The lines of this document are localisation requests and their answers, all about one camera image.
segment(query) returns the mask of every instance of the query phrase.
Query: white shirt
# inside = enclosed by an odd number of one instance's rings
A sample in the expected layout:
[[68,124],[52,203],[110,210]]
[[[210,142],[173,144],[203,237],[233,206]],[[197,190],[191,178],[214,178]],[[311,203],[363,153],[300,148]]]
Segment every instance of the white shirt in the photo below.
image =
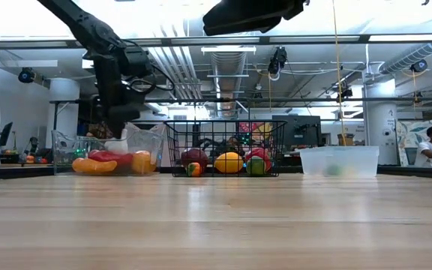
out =
[[418,153],[416,154],[416,160],[414,162],[415,167],[430,167],[432,168],[432,158],[426,157],[422,152],[429,150],[432,152],[431,142],[420,142],[418,145]]

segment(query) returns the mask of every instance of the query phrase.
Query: wooden tabletop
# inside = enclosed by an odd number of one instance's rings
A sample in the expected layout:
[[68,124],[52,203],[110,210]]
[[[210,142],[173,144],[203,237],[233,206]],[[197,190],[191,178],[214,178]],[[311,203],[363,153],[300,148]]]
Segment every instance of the wooden tabletop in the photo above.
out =
[[432,178],[1,180],[1,269],[432,270]]

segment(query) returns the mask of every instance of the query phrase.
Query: pillar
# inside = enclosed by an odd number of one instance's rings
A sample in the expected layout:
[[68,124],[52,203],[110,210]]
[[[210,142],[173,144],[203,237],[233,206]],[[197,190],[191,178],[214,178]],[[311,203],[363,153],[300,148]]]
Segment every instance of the pillar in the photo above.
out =
[[[365,86],[366,98],[394,98],[395,79],[375,82]],[[397,106],[391,101],[364,102],[366,145],[379,146],[379,165],[398,165],[398,141],[396,137]]]
[[[80,84],[72,79],[56,78],[51,79],[51,86],[49,87],[49,100],[50,101],[75,101],[80,98]],[[60,103],[58,111],[65,105]],[[51,131],[54,125],[54,110],[55,104],[49,105],[48,112],[48,125],[46,132],[46,147],[53,147],[53,138]],[[56,130],[69,137],[77,135],[78,128],[78,104],[68,104],[58,114],[56,121]]]

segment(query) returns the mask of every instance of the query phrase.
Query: clear plastic bin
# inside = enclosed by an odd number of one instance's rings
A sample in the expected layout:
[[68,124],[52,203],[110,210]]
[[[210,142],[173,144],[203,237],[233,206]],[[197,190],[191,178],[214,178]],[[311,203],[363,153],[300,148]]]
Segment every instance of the clear plastic bin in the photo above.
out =
[[141,176],[161,165],[163,130],[128,126],[124,139],[68,137],[52,132],[55,174],[90,176]]
[[374,177],[378,146],[326,146],[300,151],[303,172],[309,176]]

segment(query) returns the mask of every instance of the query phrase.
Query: black wire basket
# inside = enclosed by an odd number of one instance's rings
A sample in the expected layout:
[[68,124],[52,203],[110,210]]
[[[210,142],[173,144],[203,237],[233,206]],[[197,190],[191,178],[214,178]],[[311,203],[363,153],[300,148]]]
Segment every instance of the black wire basket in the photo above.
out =
[[175,177],[278,176],[284,125],[277,120],[165,121]]

